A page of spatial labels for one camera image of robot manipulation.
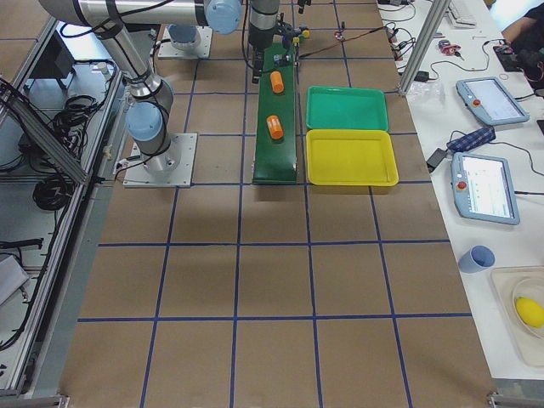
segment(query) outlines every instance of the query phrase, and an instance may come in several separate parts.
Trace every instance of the yellow lemon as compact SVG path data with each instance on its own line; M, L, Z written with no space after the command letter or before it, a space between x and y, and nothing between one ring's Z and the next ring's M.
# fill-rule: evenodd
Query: yellow lemon
M516 311L526 325L536 328L544 325L544 309L533 299L518 297Z

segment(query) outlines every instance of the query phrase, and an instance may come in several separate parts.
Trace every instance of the orange object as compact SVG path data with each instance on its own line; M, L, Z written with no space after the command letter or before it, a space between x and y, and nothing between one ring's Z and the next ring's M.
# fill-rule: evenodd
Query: orange object
M266 118L266 124L269 127L270 137L272 139L283 138L283 129L281 128L280 118L276 115L270 115Z
M283 79L279 71L274 71L270 74L270 83L272 84L272 90L275 94L281 94L283 92Z

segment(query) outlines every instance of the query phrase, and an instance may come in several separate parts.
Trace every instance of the white tray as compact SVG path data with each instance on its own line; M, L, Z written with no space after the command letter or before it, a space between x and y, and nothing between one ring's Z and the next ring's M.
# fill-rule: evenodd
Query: white tray
M531 334L519 320L513 304L513 289L528 278L544 278L544 267L497 268L491 271L491 280L502 304L502 311L518 346L521 358L529 366L544 366L544 339Z

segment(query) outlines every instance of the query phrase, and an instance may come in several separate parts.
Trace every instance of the blue joint cap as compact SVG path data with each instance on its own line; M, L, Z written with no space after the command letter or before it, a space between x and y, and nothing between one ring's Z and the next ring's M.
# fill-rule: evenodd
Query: blue joint cap
M149 102L139 102L127 112L127 129L138 142L149 142L162 130L161 110Z
M171 24L168 26L168 33L172 41L176 43L192 43L196 38L196 27L194 25Z
M230 34L240 23L240 0L211 0L206 7L206 20L219 34Z

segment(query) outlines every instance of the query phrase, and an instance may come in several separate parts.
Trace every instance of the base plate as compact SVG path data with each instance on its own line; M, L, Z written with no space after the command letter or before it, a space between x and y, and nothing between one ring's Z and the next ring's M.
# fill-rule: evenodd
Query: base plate
M196 27L201 35L201 43L193 49L183 50L172 46L171 42L161 44L157 57L159 60L198 60L210 57L213 30L210 27ZM171 39L168 30L164 31L162 40Z
M123 185L127 188L156 188L156 187L190 187L195 163L196 133L175 133L172 135L172 143L178 144L181 151L178 166L169 173L150 173L144 166L135 166L127 170ZM132 156L139 155L139 148L133 145Z

